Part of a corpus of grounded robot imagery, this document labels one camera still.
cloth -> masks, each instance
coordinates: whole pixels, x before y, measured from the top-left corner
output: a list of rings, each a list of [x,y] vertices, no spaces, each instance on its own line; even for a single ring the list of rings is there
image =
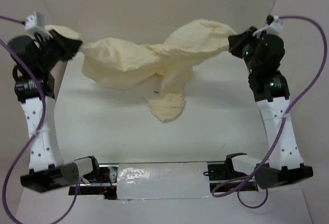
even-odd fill
[[[62,26],[47,26],[59,34],[82,39],[81,34]],[[193,66],[228,50],[227,37],[235,32],[227,25],[195,20],[174,31],[163,44],[137,45],[105,38],[84,42],[82,73],[111,89],[130,89],[150,76],[161,79],[160,97],[145,97],[150,111],[160,120],[173,120],[185,105],[184,86],[193,77]]]

crumpled fabric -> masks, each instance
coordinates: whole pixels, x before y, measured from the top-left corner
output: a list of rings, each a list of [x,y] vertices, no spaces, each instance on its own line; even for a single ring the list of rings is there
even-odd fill
[[[63,26],[46,26],[73,39],[82,35]],[[228,26],[207,20],[192,21],[174,31],[163,44],[137,45],[105,38],[83,42],[82,73],[111,89],[131,89],[151,76],[161,79],[159,98],[145,97],[150,111],[160,120],[176,118],[185,105],[184,86],[193,77],[193,66],[228,50]]]

purple cable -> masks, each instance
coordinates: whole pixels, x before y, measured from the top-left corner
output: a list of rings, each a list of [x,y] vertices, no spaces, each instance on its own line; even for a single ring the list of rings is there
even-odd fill
[[[0,19],[7,20],[7,21],[10,21],[10,22],[14,22],[14,23],[18,23],[18,24],[21,24],[21,25],[25,24],[25,21],[19,21],[19,20],[16,20],[14,18],[5,17],[5,16],[1,16],[1,15],[0,15]]]
[[[311,81],[311,83],[290,103],[289,107],[287,108],[287,110],[285,111],[285,114],[288,114],[290,112],[290,110],[295,106],[295,104],[313,87],[313,85],[318,81],[323,69],[324,69],[324,66],[326,64],[326,59],[327,59],[327,53],[328,53],[328,46],[327,46],[327,39],[326,39],[326,36],[325,36],[325,33],[322,29],[322,27],[314,20],[312,20],[311,18],[308,18],[308,17],[304,17],[304,16],[298,16],[298,15],[289,15],[289,16],[281,16],[280,17],[281,19],[285,20],[285,19],[298,19],[298,20],[305,20],[305,21],[308,21],[310,23],[312,23],[315,27],[317,27],[317,29],[320,31],[321,33],[321,36],[322,36],[322,40],[323,40],[323,59],[322,59],[322,63],[321,63],[321,66],[317,72],[317,74],[315,75],[315,77],[313,78],[313,80]],[[245,177],[241,177],[241,178],[237,178],[237,179],[231,179],[231,180],[228,180],[228,181],[225,181],[219,185],[217,185],[211,192],[211,195],[213,197],[225,197],[225,196],[228,196],[234,192],[237,192],[238,194],[238,199],[239,201],[243,204],[243,206],[247,207],[247,208],[251,208],[251,209],[255,209],[255,208],[259,208],[261,206],[263,206],[267,200],[267,197],[268,197],[268,191],[266,190],[266,197],[265,197],[265,200],[258,206],[255,206],[255,207],[251,207],[251,206],[248,206],[246,204],[244,204],[240,197],[239,197],[239,192],[241,191],[241,189],[246,185],[248,184],[249,180],[252,179],[252,177],[256,174],[256,172],[266,163],[266,161],[268,160],[268,158],[270,157],[270,155],[272,154],[272,152],[274,151],[276,145],[278,144],[279,142],[279,139],[280,139],[280,136],[282,134],[282,131],[283,131],[283,127],[284,127],[284,124],[286,122],[286,118],[282,118],[282,121],[281,121],[281,125],[279,127],[279,131],[278,131],[278,134],[271,146],[271,148],[269,149],[269,151],[267,152],[266,156],[264,157],[264,159],[261,161],[261,163],[255,168],[255,170],[248,176],[245,176]],[[236,187],[234,187],[233,189],[229,190],[228,192],[225,192],[225,193],[221,193],[221,194],[215,194],[215,192],[217,191],[218,188],[230,183],[230,182],[233,182],[233,181],[236,181],[236,180],[239,180],[239,179],[242,179],[243,178],[243,181]]]
[[[7,18],[7,17],[3,17],[3,16],[0,16],[0,18],[3,18],[5,20],[9,20],[9,21],[12,21],[12,22],[15,22],[15,23],[20,23],[18,20],[14,20],[12,18]],[[15,60],[24,68],[24,70],[29,74],[29,76],[31,77],[31,79],[34,81],[35,85],[36,85],[36,88],[38,89],[38,92],[40,94],[40,97],[41,97],[41,101],[42,101],[42,114],[41,114],[41,118],[40,118],[40,122],[38,124],[38,126],[36,127],[35,131],[37,133],[37,131],[40,130],[40,128],[42,127],[43,125],[43,122],[45,120],[45,116],[46,116],[46,98],[45,98],[45,95],[43,94],[43,91],[42,91],[42,87],[40,85],[40,83],[38,82],[38,80],[36,79],[35,75],[31,72],[31,70],[28,68],[27,65],[25,65],[25,63],[17,56],[17,54],[7,46],[7,44],[2,41],[0,39],[0,44],[15,58]],[[36,137],[36,133],[34,135],[32,135],[30,137],[30,139],[27,141],[27,143],[24,145],[24,147],[21,149],[21,151],[19,152],[19,154],[16,156],[16,158],[14,159],[13,163],[11,164],[11,166],[9,167],[9,170],[7,172],[7,175],[5,177],[5,181],[4,181],[4,185],[3,185],[3,188],[2,188],[2,204],[4,206],[4,209],[8,215],[8,217],[16,224],[23,224],[22,222],[20,222],[19,220],[17,220],[15,218],[15,216],[10,212],[10,209],[8,208],[8,204],[7,204],[7,196],[6,196],[6,191],[7,191],[7,186],[8,186],[8,181],[9,181],[9,177],[14,169],[14,167],[16,166],[17,162],[19,161],[19,159],[21,158],[22,154],[24,153],[24,151],[28,148],[28,146],[33,142],[33,140],[35,139]],[[75,195],[74,195],[74,198],[73,198],[73,201],[69,207],[69,209],[65,212],[65,214],[60,217],[58,220],[52,222],[51,224],[57,224],[59,223],[61,220],[63,220],[67,215],[68,213],[71,211],[71,209],[73,208],[73,205],[75,204],[76,202],[76,199],[77,199],[77,195],[78,195],[78,190],[79,190],[79,185],[80,185],[80,181],[81,181],[81,178],[78,180],[78,183],[76,185],[76,190],[75,190]]]

purple hose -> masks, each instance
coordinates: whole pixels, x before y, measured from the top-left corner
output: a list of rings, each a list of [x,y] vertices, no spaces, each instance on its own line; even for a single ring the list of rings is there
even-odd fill
[[[10,22],[14,22],[14,23],[18,23],[18,24],[21,24],[21,25],[25,24],[25,21],[19,21],[19,20],[16,20],[14,18],[5,17],[5,16],[1,16],[1,15],[0,15],[0,19],[1,20],[7,20],[7,21],[10,21]]]
[[[15,23],[20,23],[18,20],[14,20],[12,18],[6,18],[6,17],[3,17],[3,16],[0,16],[0,18],[4,18],[6,20],[9,20],[9,21],[12,21],[12,22],[15,22]],[[43,125],[43,122],[45,120],[45,116],[46,116],[46,98],[45,98],[45,95],[43,94],[43,91],[42,91],[42,88],[41,88],[41,85],[40,83],[38,82],[38,80],[36,79],[35,75],[31,72],[31,70],[27,67],[27,65],[25,65],[25,63],[17,56],[17,54],[7,46],[7,44],[2,41],[0,39],[0,44],[15,58],[15,60],[24,68],[24,70],[29,74],[29,76],[31,77],[31,79],[34,81],[34,83],[36,84],[36,88],[38,89],[38,92],[40,94],[40,97],[41,97],[41,101],[42,101],[42,114],[41,114],[41,118],[40,118],[40,122],[38,124],[38,126],[36,127],[35,131],[39,131],[40,128],[42,127]],[[13,163],[11,164],[8,172],[7,172],[7,175],[5,177],[5,181],[4,181],[4,185],[3,185],[3,188],[2,188],[2,203],[3,203],[3,206],[4,206],[4,209],[7,213],[7,215],[9,216],[9,218],[16,224],[23,224],[22,222],[20,222],[19,220],[17,220],[15,218],[15,216],[10,212],[10,209],[8,208],[8,204],[7,204],[7,196],[6,196],[6,191],[7,191],[7,186],[8,186],[8,180],[9,180],[9,177],[14,169],[14,167],[16,166],[17,162],[19,161],[19,159],[21,158],[22,154],[24,153],[24,151],[28,148],[28,146],[33,142],[34,138],[36,137],[36,135],[32,135],[30,137],[30,139],[27,141],[27,143],[24,145],[24,147],[21,149],[21,151],[19,152],[19,154],[16,156],[16,158],[14,159]],[[77,187],[76,187],[76,191],[75,191],[75,196],[73,198],[73,201],[69,207],[69,209],[65,212],[65,214],[60,217],[58,220],[52,222],[51,224],[57,224],[59,223],[61,220],[63,220],[67,215],[68,213],[71,211],[71,209],[73,208],[73,205],[75,204],[76,202],[76,199],[77,199],[77,195],[78,195],[78,186],[80,184],[80,181],[81,179],[79,179],[78,183],[77,183]]]
[[[311,81],[311,83],[290,103],[289,107],[287,108],[287,110],[285,111],[285,114],[288,114],[290,112],[290,110],[295,106],[295,104],[313,87],[313,85],[318,81],[323,69],[324,69],[324,66],[325,66],[325,63],[326,63],[326,59],[327,59],[327,52],[328,52],[328,46],[327,46],[327,39],[326,39],[326,36],[325,36],[325,33],[322,29],[322,27],[314,20],[312,20],[311,18],[308,18],[308,17],[304,17],[304,16],[298,16],[298,15],[289,15],[289,16],[281,16],[280,17],[281,19],[298,19],[298,20],[305,20],[305,21],[308,21],[310,23],[312,23],[313,25],[315,25],[318,30],[320,31],[321,33],[321,36],[322,36],[322,40],[323,40],[323,59],[322,59],[322,63],[321,63],[321,66],[317,72],[317,74],[315,75],[315,77],[313,78],[313,80]],[[281,125],[279,127],[279,131],[278,131],[278,134],[271,146],[271,148],[269,149],[269,151],[267,152],[266,156],[264,157],[264,159],[262,160],[262,162],[255,168],[255,170],[248,176],[245,176],[244,178],[244,181],[242,181],[238,186],[234,187],[233,189],[229,190],[228,192],[225,192],[225,193],[221,193],[221,194],[215,194],[216,190],[230,182],[233,182],[233,181],[236,181],[238,179],[241,179],[241,178],[237,178],[237,179],[233,179],[233,180],[228,180],[228,181],[225,181],[219,185],[217,185],[211,192],[211,195],[213,197],[225,197],[225,196],[228,196],[230,194],[232,194],[233,192],[238,192],[239,194],[239,191],[241,191],[241,189],[246,185],[248,184],[248,181],[250,179],[252,179],[252,177],[256,174],[256,172],[266,163],[266,161],[268,160],[268,158],[270,157],[270,155],[272,154],[272,152],[274,151],[276,145],[278,144],[279,142],[279,139],[280,139],[280,136],[282,134],[282,131],[283,131],[283,127],[284,127],[284,124],[286,122],[286,118],[282,118],[282,122],[281,122]],[[265,200],[258,206],[256,207],[251,207],[251,206],[248,206],[246,204],[243,203],[244,206],[248,207],[248,208],[251,208],[251,209],[254,209],[254,208],[259,208],[261,206],[263,206],[265,204],[265,201],[267,200],[267,197],[268,197],[268,192],[266,192],[266,197],[265,197]]]

